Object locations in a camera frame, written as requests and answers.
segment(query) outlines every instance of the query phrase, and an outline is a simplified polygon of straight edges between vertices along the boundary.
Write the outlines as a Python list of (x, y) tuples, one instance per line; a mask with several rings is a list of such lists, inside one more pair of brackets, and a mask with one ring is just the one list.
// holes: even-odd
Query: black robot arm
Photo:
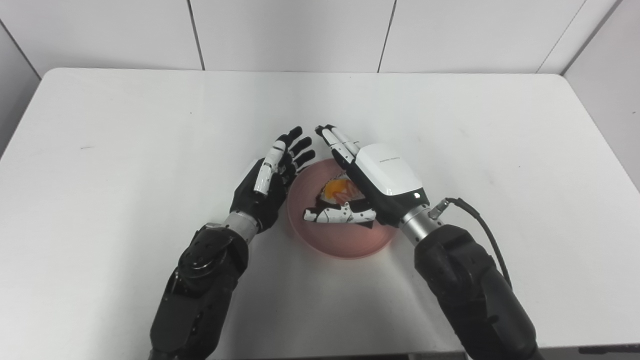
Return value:
[(542, 360), (536, 331), (485, 249), (464, 229), (442, 225), (418, 242), (415, 269), (474, 360)]
[(150, 360), (204, 360), (222, 332), (248, 246), (235, 231), (204, 226), (170, 276), (151, 326)]

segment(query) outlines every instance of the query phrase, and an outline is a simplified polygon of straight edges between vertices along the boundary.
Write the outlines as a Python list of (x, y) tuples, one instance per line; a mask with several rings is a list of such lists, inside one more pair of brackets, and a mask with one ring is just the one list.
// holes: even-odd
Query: white wall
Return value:
[(38, 82), (9, 34), (0, 27), (0, 157)]
[(201, 69), (185, 0), (2, 0), (38, 73), (55, 67)]
[(380, 70), (560, 73), (613, 2), (398, 0)]
[(207, 70), (376, 72), (393, 0), (192, 0)]
[[(397, 0), (383, 72), (560, 73), (615, 0)], [(394, 0), (191, 0), (207, 70), (375, 72)], [(201, 69), (186, 0), (2, 0), (38, 73)]]
[(640, 188), (640, 1), (623, 0), (565, 76)]

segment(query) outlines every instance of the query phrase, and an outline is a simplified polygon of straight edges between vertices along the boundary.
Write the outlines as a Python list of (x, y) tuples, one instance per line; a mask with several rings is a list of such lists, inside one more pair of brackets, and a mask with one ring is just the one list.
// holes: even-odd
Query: robotic finger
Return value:
[(358, 224), (371, 229), (376, 212), (365, 199), (354, 200), (352, 204), (345, 202), (344, 205), (327, 204), (325, 207), (307, 208), (303, 219), (325, 224)]
[(349, 138), (335, 126), (317, 126), (316, 134), (329, 145), (331, 154), (340, 167), (346, 168), (356, 160), (356, 155), (360, 152), (359, 146), (349, 140)]
[[(306, 137), (296, 145), (291, 146), (293, 141), (298, 139), (300, 135), (302, 135), (302, 127), (296, 126), (289, 131), (288, 134), (280, 135), (276, 142), (273, 143), (262, 161), (262, 166), (260, 167), (255, 186), (253, 187), (256, 193), (261, 193), (266, 196), (269, 193), (269, 186), (273, 174), (284, 174), (284, 172), (289, 171), (289, 165), (293, 165), (296, 169), (294, 172), (297, 172), (297, 169), (300, 168), (304, 162), (315, 157), (316, 152), (309, 150), (295, 158), (301, 151), (311, 145), (311, 138)], [(285, 181), (289, 182), (291, 179), (292, 177), (289, 176)]]

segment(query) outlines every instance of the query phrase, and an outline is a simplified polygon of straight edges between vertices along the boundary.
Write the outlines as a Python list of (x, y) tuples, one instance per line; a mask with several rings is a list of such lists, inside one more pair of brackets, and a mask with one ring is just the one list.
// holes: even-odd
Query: wall seam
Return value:
[(6, 31), (6, 34), (9, 35), (9, 38), (11, 39), (15, 47), (20, 52), (20, 55), (22, 55), (22, 58), (24, 58), (24, 61), (27, 62), (27, 64), (29, 65), (33, 73), (36, 75), (38, 80), (42, 80), (42, 78), (40, 77), (40, 74), (38, 74), (38, 72), (36, 71), (36, 68), (33, 67), (33, 64), (31, 63), (31, 61), (29, 61), (29, 58), (27, 58), (27, 54), (25, 54), (24, 51), (22, 51), (22, 48), (20, 47), (20, 45), (18, 45), (18, 42), (15, 41), (15, 38), (13, 37), (13, 35), (11, 35), (11, 31), (9, 31), (6, 25), (4, 25), (4, 22), (2, 21), (2, 19), (0, 19), (0, 26)]

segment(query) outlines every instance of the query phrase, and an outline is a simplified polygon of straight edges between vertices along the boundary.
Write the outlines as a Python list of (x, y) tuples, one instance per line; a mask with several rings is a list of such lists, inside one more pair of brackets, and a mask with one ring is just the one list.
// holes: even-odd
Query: black fingertip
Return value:
[(296, 165), (296, 168), (300, 168), (302, 167), (302, 165), (304, 165), (304, 163), (306, 163), (307, 161), (315, 158), (316, 156), (316, 151), (315, 150), (309, 150), (306, 152), (303, 152), (302, 155), (298, 156), (293, 163)]
[(318, 136), (322, 136), (322, 130), (324, 130), (324, 126), (318, 125), (316, 126), (316, 129), (314, 131), (316, 132), (316, 134), (318, 134)]
[(297, 156), (302, 150), (309, 147), (309, 145), (311, 145), (311, 138), (307, 136), (306, 138), (298, 141), (296, 145), (293, 145), (289, 151), (291, 151), (291, 155)]
[(289, 137), (291, 137), (291, 140), (295, 140), (295, 139), (299, 138), (300, 135), (302, 135), (302, 127), (301, 126), (296, 126), (293, 129), (291, 129), (291, 131), (289, 131)]

